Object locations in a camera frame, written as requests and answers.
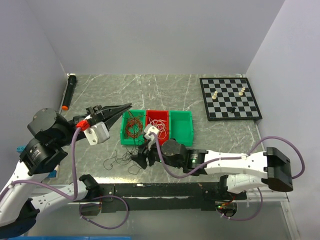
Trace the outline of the green plastic bin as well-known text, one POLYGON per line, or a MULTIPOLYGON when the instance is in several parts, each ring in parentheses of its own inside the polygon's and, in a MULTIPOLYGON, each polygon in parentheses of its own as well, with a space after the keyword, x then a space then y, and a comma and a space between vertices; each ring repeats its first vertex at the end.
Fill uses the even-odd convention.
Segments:
POLYGON ((144 143, 143 130, 146 110, 131 109, 122 115, 120 142, 124 146, 138 146, 144 143))
POLYGON ((169 138, 186 147, 193 145, 194 126, 191 111, 169 111, 169 138))

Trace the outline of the red plastic bin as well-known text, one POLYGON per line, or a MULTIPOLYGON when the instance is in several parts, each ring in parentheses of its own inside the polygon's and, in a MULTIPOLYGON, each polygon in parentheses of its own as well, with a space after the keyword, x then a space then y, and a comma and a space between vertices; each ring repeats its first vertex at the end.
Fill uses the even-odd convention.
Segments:
POLYGON ((160 146, 169 139, 169 112, 167 110, 147 110, 145 125, 152 124, 159 129, 158 140, 160 146))

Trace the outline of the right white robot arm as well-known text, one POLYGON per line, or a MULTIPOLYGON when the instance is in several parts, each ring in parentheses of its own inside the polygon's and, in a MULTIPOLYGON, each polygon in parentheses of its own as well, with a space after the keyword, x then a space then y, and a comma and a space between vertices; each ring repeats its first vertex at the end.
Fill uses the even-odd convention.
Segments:
POLYGON ((143 169, 160 162, 174 178, 179 176, 170 171, 169 167, 182 169, 184 178, 223 173, 218 193, 226 200, 260 187, 277 192, 293 191, 291 162, 275 147, 249 154, 223 153, 187 148, 175 139, 169 139, 161 146, 157 146, 155 141, 145 142, 131 159, 143 169))

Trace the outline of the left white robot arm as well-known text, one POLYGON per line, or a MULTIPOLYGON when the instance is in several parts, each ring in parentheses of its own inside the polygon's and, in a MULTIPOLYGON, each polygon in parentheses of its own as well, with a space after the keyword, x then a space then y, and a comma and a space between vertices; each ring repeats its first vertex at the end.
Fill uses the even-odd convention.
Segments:
POLYGON ((110 138, 113 124, 132 107, 123 105, 88 107, 84 115, 67 120, 51 108, 39 110, 27 128, 33 138, 19 156, 16 168, 0 193, 0 237, 15 238, 28 232, 42 215, 77 201, 96 202, 102 199, 100 185, 89 174, 77 176, 71 165, 72 183, 49 193, 33 196, 36 187, 44 187, 44 179, 68 155, 65 146, 87 139, 90 145, 110 138))

